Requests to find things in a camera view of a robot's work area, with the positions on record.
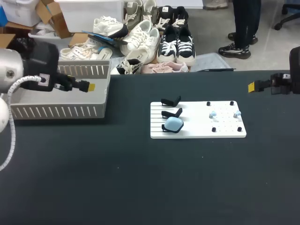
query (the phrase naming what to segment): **black peg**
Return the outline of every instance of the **black peg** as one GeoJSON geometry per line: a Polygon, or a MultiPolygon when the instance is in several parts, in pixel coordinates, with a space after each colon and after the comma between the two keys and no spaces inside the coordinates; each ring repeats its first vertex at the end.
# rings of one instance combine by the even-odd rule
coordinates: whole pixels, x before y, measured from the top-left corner
{"type": "Polygon", "coordinates": [[[178,118],[182,114],[182,108],[180,108],[175,114],[167,111],[161,111],[161,115],[163,117],[169,118],[169,117],[176,117],[178,118]]]}
{"type": "Polygon", "coordinates": [[[162,98],[160,102],[162,105],[176,107],[180,101],[181,101],[181,96],[179,95],[175,101],[171,101],[171,100],[162,98]]]}

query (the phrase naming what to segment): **black and white sneaker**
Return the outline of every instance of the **black and white sneaker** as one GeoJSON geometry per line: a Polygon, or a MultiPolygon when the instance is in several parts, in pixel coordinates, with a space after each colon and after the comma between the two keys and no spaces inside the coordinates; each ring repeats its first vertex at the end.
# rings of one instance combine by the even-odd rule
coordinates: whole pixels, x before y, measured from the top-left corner
{"type": "MultiPolygon", "coordinates": [[[[229,34],[228,34],[228,39],[231,40],[231,41],[234,41],[235,34],[236,34],[235,32],[229,33],[229,34]]],[[[256,44],[257,42],[258,42],[258,38],[257,38],[257,36],[254,34],[253,37],[252,37],[252,40],[251,40],[250,44],[251,44],[251,45],[254,45],[254,44],[256,44]]]]}
{"type": "Polygon", "coordinates": [[[131,51],[126,58],[111,71],[111,75],[134,74],[145,63],[148,54],[148,51],[144,48],[131,51]]]}
{"type": "Polygon", "coordinates": [[[173,23],[174,9],[171,6],[164,6],[158,8],[157,24],[160,33],[163,33],[168,25],[173,23]]]}
{"type": "Polygon", "coordinates": [[[176,62],[179,64],[186,63],[188,67],[195,63],[195,46],[194,39],[188,27],[182,27],[177,39],[176,62]]]}
{"type": "Polygon", "coordinates": [[[178,29],[188,25],[188,12],[183,6],[177,7],[174,10],[174,23],[173,27],[178,29]]]}
{"type": "Polygon", "coordinates": [[[177,34],[172,25],[166,27],[164,34],[160,39],[159,48],[157,51],[157,61],[162,62],[175,62],[176,61],[176,44],[177,34]]]}
{"type": "Polygon", "coordinates": [[[244,48],[237,48],[235,47],[234,43],[219,48],[219,54],[227,58],[238,58],[242,60],[248,59],[251,56],[249,46],[246,46],[244,48]]]}

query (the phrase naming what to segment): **blue object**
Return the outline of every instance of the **blue object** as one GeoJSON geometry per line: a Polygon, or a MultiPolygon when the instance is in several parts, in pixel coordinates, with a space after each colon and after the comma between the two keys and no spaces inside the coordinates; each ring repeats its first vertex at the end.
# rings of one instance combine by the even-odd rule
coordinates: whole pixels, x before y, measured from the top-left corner
{"type": "Polygon", "coordinates": [[[234,114],[235,116],[241,116],[241,112],[238,110],[238,111],[236,111],[236,113],[234,114]]]}
{"type": "Polygon", "coordinates": [[[0,27],[4,27],[8,23],[8,19],[4,13],[3,6],[0,3],[0,27]]]}
{"type": "MultiPolygon", "coordinates": [[[[286,4],[300,4],[300,0],[285,0],[286,4]]],[[[288,8],[289,13],[300,13],[300,10],[294,8],[288,8]]]]}
{"type": "Polygon", "coordinates": [[[163,126],[169,132],[178,133],[183,127],[183,121],[176,117],[169,117],[163,126]]]}
{"type": "Polygon", "coordinates": [[[210,113],[210,115],[211,115],[211,116],[216,116],[217,113],[216,113],[215,111],[212,111],[212,112],[210,113]]]}
{"type": "Polygon", "coordinates": [[[113,41],[113,39],[109,38],[109,37],[105,37],[103,35],[100,35],[100,34],[96,34],[96,33],[92,33],[92,32],[87,32],[87,31],[82,31],[83,33],[86,33],[86,34],[91,34],[91,35],[94,35],[94,36],[97,36],[99,38],[102,38],[104,40],[107,40],[107,41],[113,41]]]}

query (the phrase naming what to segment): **white board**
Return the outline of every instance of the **white board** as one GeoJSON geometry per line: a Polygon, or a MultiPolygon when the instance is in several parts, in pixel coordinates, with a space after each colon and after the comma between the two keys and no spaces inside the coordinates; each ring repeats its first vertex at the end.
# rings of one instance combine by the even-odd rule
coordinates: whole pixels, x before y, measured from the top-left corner
{"type": "Polygon", "coordinates": [[[154,139],[181,139],[181,138],[243,138],[247,133],[242,120],[242,115],[233,116],[238,110],[238,104],[234,101],[210,102],[179,102],[176,107],[162,106],[161,102],[152,102],[150,105],[150,135],[154,139]],[[182,108],[184,126],[177,134],[162,130],[167,118],[163,118],[162,111],[176,113],[182,108]],[[217,115],[210,118],[210,113],[215,111],[217,115]]]}

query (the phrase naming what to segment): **person's leg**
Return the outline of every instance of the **person's leg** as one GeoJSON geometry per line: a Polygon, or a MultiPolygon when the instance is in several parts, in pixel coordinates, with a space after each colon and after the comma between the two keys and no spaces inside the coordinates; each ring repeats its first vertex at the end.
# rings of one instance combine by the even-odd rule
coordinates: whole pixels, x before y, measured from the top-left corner
{"type": "Polygon", "coordinates": [[[262,0],[257,0],[256,3],[256,20],[255,20],[255,34],[257,33],[258,26],[259,26],[259,21],[261,19],[261,8],[262,8],[262,0]]]}
{"type": "Polygon", "coordinates": [[[261,0],[244,0],[247,4],[247,33],[244,45],[257,42],[256,32],[258,30],[260,14],[261,14],[261,0]]]}
{"type": "Polygon", "coordinates": [[[251,56],[249,46],[246,43],[248,31],[248,11],[244,1],[233,0],[235,29],[234,43],[219,48],[219,54],[227,58],[247,59],[251,56]]]}
{"type": "Polygon", "coordinates": [[[234,19],[235,19],[235,36],[234,43],[237,48],[246,46],[246,32],[247,32],[247,0],[233,0],[234,19]]]}

